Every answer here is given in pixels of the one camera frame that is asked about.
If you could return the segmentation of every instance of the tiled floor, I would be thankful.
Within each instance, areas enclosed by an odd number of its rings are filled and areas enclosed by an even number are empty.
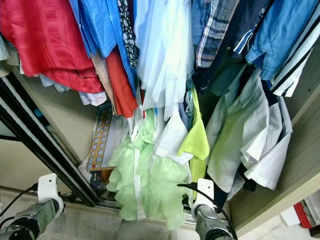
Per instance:
[[[0,202],[6,206],[13,198],[0,192]],[[34,198],[24,196],[4,214],[3,218],[14,216],[34,203]],[[113,211],[69,205],[65,213],[51,222],[39,240],[199,240],[192,226],[168,231],[161,222],[124,221]],[[285,227],[275,217],[239,240],[314,240],[309,231],[299,225]]]

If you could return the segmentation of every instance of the black metal frame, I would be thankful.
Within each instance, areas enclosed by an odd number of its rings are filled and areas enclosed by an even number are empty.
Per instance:
[[[0,80],[0,120],[53,173],[90,207],[97,193],[24,102],[28,93],[11,72]]]

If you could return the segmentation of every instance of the black cable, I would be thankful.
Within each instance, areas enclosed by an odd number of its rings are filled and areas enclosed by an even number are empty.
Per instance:
[[[5,220],[3,220],[3,221],[0,223],[0,230],[1,230],[2,226],[3,226],[6,222],[8,222],[9,220],[12,220],[12,219],[14,219],[14,218],[15,218],[14,216],[11,216],[11,217],[7,217]]]
[[[231,219],[228,217],[228,215],[226,214],[226,212],[222,209],[222,207],[216,203],[215,200],[213,200],[211,197],[209,197],[207,194],[205,194],[204,192],[200,191],[199,189],[197,189],[196,187],[190,185],[190,184],[177,184],[178,187],[185,187],[188,189],[191,189],[193,191],[196,191],[197,193],[203,195],[204,197],[206,197],[207,199],[209,199],[214,205],[216,205],[216,207],[222,212],[222,214],[225,216],[226,220],[228,221],[229,225],[230,225],[230,231],[232,233],[232,236],[235,240],[238,240],[235,228],[231,222]]]
[[[25,194],[25,193],[27,193],[27,192],[29,192],[29,191],[36,191],[37,189],[38,189],[38,183],[35,183],[35,184],[33,184],[31,187],[29,187],[28,189],[20,192],[19,195],[16,196],[2,212],[0,212],[0,217],[1,217],[3,214],[5,214],[5,212],[11,207],[11,205],[12,205],[15,201],[17,201],[17,199],[20,198],[23,194]]]

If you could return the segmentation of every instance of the plaid shirt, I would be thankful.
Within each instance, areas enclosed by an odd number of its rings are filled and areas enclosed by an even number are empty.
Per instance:
[[[211,0],[208,21],[196,51],[196,65],[210,67],[240,0]]]

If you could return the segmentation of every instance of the wardrobe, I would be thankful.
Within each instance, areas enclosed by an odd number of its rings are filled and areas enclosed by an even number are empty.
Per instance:
[[[10,165],[11,169],[18,169],[20,163],[36,157],[50,171],[57,173],[67,189],[77,192],[84,204],[91,207],[100,204],[99,197],[76,167],[91,147],[99,108],[84,106],[75,91],[59,93],[54,87],[43,87],[38,79],[22,75],[16,68],[6,82],[3,79],[0,81],[0,92],[0,120],[21,141],[17,144],[11,139],[1,139],[1,161],[10,158],[4,157],[6,149],[25,151],[24,154],[11,156],[16,158],[15,164]],[[27,109],[25,102],[27,97],[33,100],[54,129],[57,137],[55,143],[51,135],[39,126],[35,116],[31,116],[33,113]],[[276,190],[261,186],[257,186],[255,192],[241,190],[229,202],[230,215],[239,237],[320,189],[319,39],[294,95],[285,98],[285,102],[292,120],[293,134]],[[24,164],[23,167],[27,170],[33,165]],[[5,178],[5,169],[1,171],[1,178]],[[0,181],[1,188],[23,190],[20,181],[24,179],[17,174],[15,185],[5,186],[6,181]],[[117,209],[113,201],[105,201],[103,207]]]

